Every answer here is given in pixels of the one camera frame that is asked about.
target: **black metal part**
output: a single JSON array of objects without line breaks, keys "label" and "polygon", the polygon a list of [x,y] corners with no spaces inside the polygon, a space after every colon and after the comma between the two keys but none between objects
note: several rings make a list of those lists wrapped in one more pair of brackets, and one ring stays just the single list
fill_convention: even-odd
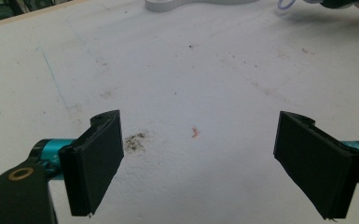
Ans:
[{"label": "black metal part", "polygon": [[323,218],[344,218],[359,179],[359,150],[314,124],[310,118],[281,112],[274,156]]},{"label": "black metal part", "polygon": [[95,116],[90,123],[59,151],[72,216],[95,213],[124,157],[119,111]]},{"label": "black metal part", "polygon": [[56,223],[41,165],[23,163],[0,175],[0,223]]},{"label": "black metal part", "polygon": [[27,162],[36,163],[36,162],[40,161],[40,158],[42,157],[43,148],[45,148],[46,144],[50,140],[51,139],[43,139],[43,140],[40,140],[39,142],[37,142],[34,145],[34,147],[31,149],[31,152],[28,155],[28,158],[25,161],[25,163],[27,163]]}]

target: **white work surface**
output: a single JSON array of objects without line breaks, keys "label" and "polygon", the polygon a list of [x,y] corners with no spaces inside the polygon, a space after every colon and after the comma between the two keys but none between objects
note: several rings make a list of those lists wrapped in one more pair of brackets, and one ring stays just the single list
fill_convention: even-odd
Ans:
[{"label": "white work surface", "polygon": [[[0,174],[114,109],[142,146],[92,218],[50,181],[60,223],[331,223],[272,153],[281,110],[359,140],[359,10],[89,0],[0,24]],[[359,224],[359,185],[338,222]]]}]

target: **black gripper pad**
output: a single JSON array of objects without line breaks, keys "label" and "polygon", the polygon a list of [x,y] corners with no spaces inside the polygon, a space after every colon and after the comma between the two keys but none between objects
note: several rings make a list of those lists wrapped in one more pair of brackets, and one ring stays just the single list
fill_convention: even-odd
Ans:
[{"label": "black gripper pad", "polygon": [[281,112],[274,156],[323,218],[345,218],[359,179],[359,150],[307,117]]},{"label": "black gripper pad", "polygon": [[72,216],[95,213],[124,157],[119,111],[90,122],[85,133],[59,151]]}]

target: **dirt stain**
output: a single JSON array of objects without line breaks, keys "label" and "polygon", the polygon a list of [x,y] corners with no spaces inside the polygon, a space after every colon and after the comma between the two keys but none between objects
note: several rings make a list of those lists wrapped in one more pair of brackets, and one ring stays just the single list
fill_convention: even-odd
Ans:
[{"label": "dirt stain", "polygon": [[194,48],[196,48],[196,47],[198,47],[199,45],[189,45],[188,47],[190,48],[190,49],[194,49]]},{"label": "dirt stain", "polygon": [[197,127],[196,127],[196,126],[193,126],[192,130],[193,130],[193,133],[194,133],[193,136],[192,136],[192,138],[198,137],[199,134],[200,134],[200,131],[197,129]]},{"label": "dirt stain", "polygon": [[310,54],[310,55],[314,55],[314,53],[310,52],[309,50],[307,49],[302,49],[302,51],[306,54]]},{"label": "dirt stain", "polygon": [[138,133],[126,137],[124,150],[129,154],[139,151],[145,152],[145,147],[143,145],[143,142],[146,140],[146,138],[147,138],[147,133]]},{"label": "dirt stain", "polygon": [[266,96],[275,98],[276,100],[283,101],[287,104],[292,104],[284,95],[278,93],[279,88],[266,88],[260,86],[258,82],[251,82],[251,85],[256,87],[259,91],[262,91]]},{"label": "dirt stain", "polygon": [[100,96],[105,100],[108,100],[109,98],[112,98],[113,94],[111,91],[104,91],[104,93],[101,93]]}]

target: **white object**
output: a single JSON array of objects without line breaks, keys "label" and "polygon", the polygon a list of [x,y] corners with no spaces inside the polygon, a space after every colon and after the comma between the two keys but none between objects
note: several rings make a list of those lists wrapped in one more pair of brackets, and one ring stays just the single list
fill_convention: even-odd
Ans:
[{"label": "white object", "polygon": [[166,12],[191,3],[212,3],[219,5],[239,5],[258,0],[146,0],[146,8],[153,12]]}]

